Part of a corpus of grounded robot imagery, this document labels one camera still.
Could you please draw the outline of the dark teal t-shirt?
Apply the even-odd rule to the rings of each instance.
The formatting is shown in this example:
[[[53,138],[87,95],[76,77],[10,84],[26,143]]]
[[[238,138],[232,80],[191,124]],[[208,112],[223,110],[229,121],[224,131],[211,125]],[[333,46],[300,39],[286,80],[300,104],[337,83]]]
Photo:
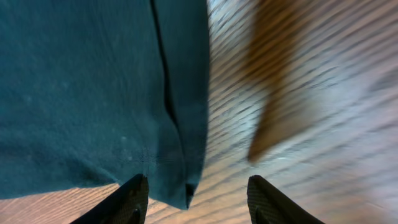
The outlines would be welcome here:
[[[1,198],[124,184],[185,210],[205,158],[205,1],[2,0]]]

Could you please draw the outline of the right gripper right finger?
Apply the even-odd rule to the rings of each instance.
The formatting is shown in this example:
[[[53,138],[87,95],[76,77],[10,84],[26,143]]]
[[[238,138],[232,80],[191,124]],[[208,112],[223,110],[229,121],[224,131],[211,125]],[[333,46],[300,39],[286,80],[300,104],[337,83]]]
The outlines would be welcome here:
[[[324,224],[260,175],[249,178],[247,196],[252,224]]]

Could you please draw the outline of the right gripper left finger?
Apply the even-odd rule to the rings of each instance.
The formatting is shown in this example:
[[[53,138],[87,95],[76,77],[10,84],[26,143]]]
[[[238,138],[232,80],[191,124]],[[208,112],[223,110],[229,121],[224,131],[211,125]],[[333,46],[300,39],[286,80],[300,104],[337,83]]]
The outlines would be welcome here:
[[[144,224],[149,184],[137,174],[71,224]]]

